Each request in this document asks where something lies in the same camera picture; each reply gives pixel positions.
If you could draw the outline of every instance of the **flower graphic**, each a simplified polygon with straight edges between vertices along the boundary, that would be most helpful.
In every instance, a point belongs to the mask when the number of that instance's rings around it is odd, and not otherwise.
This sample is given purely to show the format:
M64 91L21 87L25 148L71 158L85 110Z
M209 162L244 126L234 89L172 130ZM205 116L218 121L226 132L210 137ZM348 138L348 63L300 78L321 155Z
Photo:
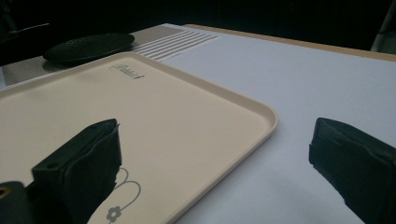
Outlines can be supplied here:
M121 209L119 206L108 209L107 219L110 223L116 222L117 217L121 216Z

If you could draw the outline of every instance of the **printed logo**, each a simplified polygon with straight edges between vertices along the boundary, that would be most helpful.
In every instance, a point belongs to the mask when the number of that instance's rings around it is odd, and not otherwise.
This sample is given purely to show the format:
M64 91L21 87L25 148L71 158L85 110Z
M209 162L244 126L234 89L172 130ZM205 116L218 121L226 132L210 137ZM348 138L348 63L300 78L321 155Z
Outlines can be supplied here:
M110 71L120 71L123 74L125 74L133 79L144 77L143 75L138 74L136 71L132 70L131 68L128 67L128 65L125 65L125 64L113 65L109 68L109 70Z
M114 204L108 209L106 219L109 224L115 223L121 216L121 212L136 201L141 190L139 183L129 179L129 172L125 168L120 168L117 174L117 186L112 194L122 195L120 198L125 202L119 202L120 205Z

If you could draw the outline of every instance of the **black object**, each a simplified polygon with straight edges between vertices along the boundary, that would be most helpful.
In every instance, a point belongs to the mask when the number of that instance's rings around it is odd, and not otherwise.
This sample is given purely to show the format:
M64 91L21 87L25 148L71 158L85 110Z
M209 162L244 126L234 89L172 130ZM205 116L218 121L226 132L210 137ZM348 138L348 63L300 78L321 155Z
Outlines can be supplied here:
M118 123L95 123L32 169L34 182L0 184L0 223L87 223L121 166Z
M79 65L131 48L134 36L127 34L89 35L56 45L44 52L44 59L64 65Z
M396 223L396 148L348 124L319 118L309 161L365 223Z

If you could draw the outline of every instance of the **dark background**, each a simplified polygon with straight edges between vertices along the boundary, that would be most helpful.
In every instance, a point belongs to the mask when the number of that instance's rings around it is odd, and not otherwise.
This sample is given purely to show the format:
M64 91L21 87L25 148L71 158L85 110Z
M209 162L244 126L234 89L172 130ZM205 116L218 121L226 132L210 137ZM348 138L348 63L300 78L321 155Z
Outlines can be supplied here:
M131 33L163 23L195 23L370 50L391 3L391 0L4 1L19 29L47 22L50 25L0 44L0 65L42 55L46 49L72 38Z

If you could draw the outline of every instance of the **beige tray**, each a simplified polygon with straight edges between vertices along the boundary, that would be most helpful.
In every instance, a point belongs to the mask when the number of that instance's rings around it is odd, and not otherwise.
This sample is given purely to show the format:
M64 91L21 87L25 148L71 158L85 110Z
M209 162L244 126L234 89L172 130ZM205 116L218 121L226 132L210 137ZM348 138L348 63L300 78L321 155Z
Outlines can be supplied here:
M85 127L120 123L117 186L90 223L175 221L274 130L273 109L134 53L0 91L0 182Z

